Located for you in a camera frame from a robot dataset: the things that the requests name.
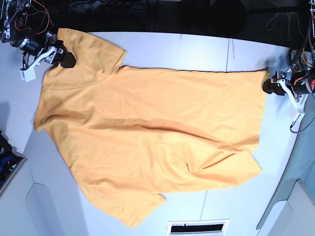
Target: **t-shirt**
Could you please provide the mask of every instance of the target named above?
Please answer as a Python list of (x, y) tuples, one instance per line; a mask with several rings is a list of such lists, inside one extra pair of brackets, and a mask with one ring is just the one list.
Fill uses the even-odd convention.
[(44, 78), (35, 129), (45, 129), (88, 200), (130, 227), (160, 193), (222, 189), (261, 173), (252, 157), (267, 71), (120, 67), (126, 52), (59, 29), (77, 59)]

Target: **floor vent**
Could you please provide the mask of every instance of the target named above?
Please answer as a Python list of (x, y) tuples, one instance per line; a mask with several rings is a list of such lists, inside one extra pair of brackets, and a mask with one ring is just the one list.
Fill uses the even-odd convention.
[(167, 236), (222, 236), (229, 220), (168, 222)]

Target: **white bracket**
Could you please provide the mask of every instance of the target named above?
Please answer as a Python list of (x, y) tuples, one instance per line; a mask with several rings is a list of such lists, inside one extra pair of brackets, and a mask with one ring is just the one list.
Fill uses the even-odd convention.
[(20, 74), (21, 74), (22, 80), (25, 80), (26, 82), (28, 82), (28, 81), (36, 79), (35, 69), (34, 69), (35, 66), (39, 66), (42, 60), (44, 60), (46, 57), (50, 56), (52, 53), (56, 51), (57, 51), (57, 48), (55, 48), (54, 46), (49, 46), (48, 51), (39, 55), (28, 68), (26, 69), (21, 68)]
[(291, 103), (293, 104), (294, 109), (296, 110), (296, 116), (294, 119), (294, 123), (299, 121), (301, 122), (305, 112), (304, 112), (304, 106), (305, 106), (305, 102), (306, 102), (306, 98), (307, 98), (307, 94), (302, 95), (302, 97), (299, 99), (299, 101), (297, 102), (291, 92), (291, 90), (286, 86), (285, 84), (285, 79), (278, 79), (277, 83), (280, 84), (280, 86), (282, 87), (282, 89), (286, 92), (286, 94), (289, 96), (289, 99), (291, 101)]

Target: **white table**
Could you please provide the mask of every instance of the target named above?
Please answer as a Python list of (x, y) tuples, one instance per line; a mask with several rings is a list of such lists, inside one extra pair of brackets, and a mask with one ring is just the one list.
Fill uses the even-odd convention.
[[(287, 48), (226, 38), (136, 32), (93, 33), (127, 51), (123, 64), (199, 71), (252, 71), (271, 67), (285, 69)], [(9, 58), (20, 60), (20, 51), (1, 45)], [(64, 235), (165, 236), (167, 221), (231, 219), (228, 236), (255, 236), (264, 213), (285, 169), (296, 135), (289, 131), (292, 105), (287, 96), (268, 95), (254, 158), (263, 173), (241, 186), (195, 193), (165, 194), (162, 204), (136, 229), (107, 216), (84, 197), (71, 173), (45, 132), (32, 131), (41, 78), (47, 66), (36, 71), (38, 79), (20, 80), (17, 62), (1, 58), (4, 77), (0, 81), (1, 104), (9, 115), (5, 133), (20, 152), (25, 149), (34, 182), (46, 185)]]

